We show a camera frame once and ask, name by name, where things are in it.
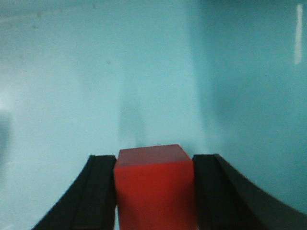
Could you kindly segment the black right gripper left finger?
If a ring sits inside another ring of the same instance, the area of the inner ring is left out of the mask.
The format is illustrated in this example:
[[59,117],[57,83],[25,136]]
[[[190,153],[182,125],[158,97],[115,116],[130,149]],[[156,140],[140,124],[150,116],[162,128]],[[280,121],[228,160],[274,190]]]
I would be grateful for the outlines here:
[[35,230],[112,230],[115,227],[114,155],[89,156],[68,190]]

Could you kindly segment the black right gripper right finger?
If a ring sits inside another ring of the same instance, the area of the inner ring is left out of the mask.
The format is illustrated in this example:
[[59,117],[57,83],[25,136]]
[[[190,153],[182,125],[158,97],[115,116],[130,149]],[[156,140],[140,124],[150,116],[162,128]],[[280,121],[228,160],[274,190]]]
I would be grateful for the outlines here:
[[307,216],[253,184],[219,154],[193,156],[200,230],[305,230]]

